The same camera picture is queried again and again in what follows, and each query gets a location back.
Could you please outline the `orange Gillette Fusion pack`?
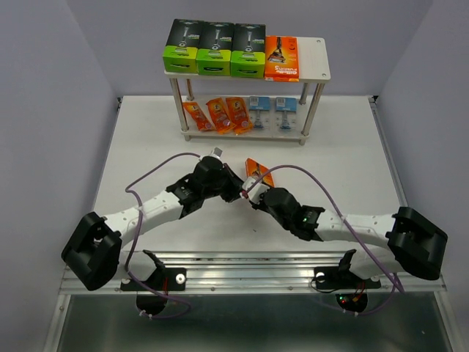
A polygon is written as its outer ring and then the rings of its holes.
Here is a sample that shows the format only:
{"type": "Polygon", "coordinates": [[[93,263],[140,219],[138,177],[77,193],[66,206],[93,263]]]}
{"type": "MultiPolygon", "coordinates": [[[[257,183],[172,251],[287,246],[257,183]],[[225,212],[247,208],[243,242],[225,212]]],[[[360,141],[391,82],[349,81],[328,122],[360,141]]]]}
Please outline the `orange Gillette Fusion pack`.
{"type": "MultiPolygon", "coordinates": [[[[264,173],[268,171],[268,168],[252,158],[245,160],[245,173],[246,177],[252,177],[255,180],[259,179],[264,173]]],[[[275,183],[271,174],[266,175],[262,178],[262,183],[267,186],[274,187],[275,183]]]]}
{"type": "Polygon", "coordinates": [[[300,65],[296,37],[266,36],[264,78],[266,81],[299,82],[300,65]]]}

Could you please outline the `orange BIC razor bag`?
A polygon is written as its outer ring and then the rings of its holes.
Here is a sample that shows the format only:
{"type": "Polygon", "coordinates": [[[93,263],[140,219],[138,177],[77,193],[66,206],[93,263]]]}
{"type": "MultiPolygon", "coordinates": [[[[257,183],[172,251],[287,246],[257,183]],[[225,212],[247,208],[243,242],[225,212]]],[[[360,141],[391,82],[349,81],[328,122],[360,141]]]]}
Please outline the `orange BIC razor bag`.
{"type": "Polygon", "coordinates": [[[237,135],[249,132],[253,128],[245,100],[242,97],[226,98],[230,121],[234,125],[234,132],[237,135]]]}
{"type": "Polygon", "coordinates": [[[210,118],[216,131],[219,134],[225,134],[235,128],[234,123],[231,121],[228,109],[222,98],[214,98],[206,102],[210,118]]]}
{"type": "Polygon", "coordinates": [[[197,102],[184,102],[182,106],[184,110],[190,114],[199,131],[206,132],[215,130],[213,124],[206,117],[205,113],[202,111],[197,102]]]}

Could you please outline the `blue clear razor blister pack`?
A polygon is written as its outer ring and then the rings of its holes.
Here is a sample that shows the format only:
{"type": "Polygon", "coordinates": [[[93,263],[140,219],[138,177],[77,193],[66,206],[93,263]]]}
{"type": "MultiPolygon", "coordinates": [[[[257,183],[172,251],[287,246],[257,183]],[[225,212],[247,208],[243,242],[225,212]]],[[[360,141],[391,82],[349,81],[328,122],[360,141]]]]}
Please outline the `blue clear razor blister pack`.
{"type": "Polygon", "coordinates": [[[248,110],[254,130],[269,131],[271,129],[271,99],[269,97],[249,97],[248,110]]]}

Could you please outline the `black green razor box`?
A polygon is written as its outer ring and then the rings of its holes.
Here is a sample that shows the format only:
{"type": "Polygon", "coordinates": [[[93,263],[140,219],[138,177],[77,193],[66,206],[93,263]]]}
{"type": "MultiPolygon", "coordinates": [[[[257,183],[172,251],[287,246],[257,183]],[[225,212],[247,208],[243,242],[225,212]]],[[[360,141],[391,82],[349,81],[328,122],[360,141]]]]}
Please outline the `black green razor box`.
{"type": "Polygon", "coordinates": [[[236,23],[230,73],[233,77],[264,78],[266,25],[236,23]]]}
{"type": "Polygon", "coordinates": [[[163,50],[167,72],[197,73],[196,56],[204,21],[174,19],[163,50]]]}

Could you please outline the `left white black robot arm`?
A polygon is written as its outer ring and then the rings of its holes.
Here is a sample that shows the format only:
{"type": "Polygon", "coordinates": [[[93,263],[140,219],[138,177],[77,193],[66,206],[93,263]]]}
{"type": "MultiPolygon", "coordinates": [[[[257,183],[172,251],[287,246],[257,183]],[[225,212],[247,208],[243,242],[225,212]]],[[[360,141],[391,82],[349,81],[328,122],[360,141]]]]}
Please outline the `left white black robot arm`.
{"type": "Polygon", "coordinates": [[[61,257],[89,291],[100,289],[127,258],[122,249],[135,238],[162,224],[185,218],[205,200],[240,198],[243,180],[215,156],[199,160],[192,173],[167,186],[146,202],[106,216],[95,212],[81,218],[61,257]]]}

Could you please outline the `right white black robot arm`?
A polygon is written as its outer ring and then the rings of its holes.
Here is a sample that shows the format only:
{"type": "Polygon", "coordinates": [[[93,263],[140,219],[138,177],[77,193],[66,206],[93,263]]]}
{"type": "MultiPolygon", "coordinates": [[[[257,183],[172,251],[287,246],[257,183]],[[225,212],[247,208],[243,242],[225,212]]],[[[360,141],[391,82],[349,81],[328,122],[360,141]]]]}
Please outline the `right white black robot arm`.
{"type": "Polygon", "coordinates": [[[384,271],[407,272],[429,281],[440,277],[448,236],[412,208],[381,216],[340,216],[301,205],[285,188],[257,185],[243,195],[254,209],[269,213],[303,241],[358,243],[360,248],[346,253],[337,268],[343,285],[353,286],[384,271]]]}

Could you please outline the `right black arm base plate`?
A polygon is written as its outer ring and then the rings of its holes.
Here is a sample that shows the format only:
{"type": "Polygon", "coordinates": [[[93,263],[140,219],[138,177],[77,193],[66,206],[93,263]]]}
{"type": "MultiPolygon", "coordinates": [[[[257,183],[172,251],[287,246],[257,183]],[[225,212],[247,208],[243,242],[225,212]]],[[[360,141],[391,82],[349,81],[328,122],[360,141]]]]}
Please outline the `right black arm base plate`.
{"type": "Polygon", "coordinates": [[[380,280],[362,279],[351,272],[351,260],[356,252],[356,249],[345,252],[336,266],[316,267],[310,285],[320,292],[381,288],[380,280]]]}

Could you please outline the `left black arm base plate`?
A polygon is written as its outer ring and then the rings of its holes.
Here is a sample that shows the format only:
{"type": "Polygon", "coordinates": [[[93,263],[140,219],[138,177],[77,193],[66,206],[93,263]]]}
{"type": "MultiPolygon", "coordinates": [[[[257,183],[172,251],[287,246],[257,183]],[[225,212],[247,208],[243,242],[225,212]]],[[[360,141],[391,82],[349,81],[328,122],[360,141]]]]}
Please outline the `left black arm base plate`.
{"type": "Polygon", "coordinates": [[[134,279],[124,283],[121,281],[120,290],[123,292],[144,292],[148,287],[158,292],[182,292],[186,288],[187,270],[183,267],[156,269],[150,277],[140,285],[134,279]]]}

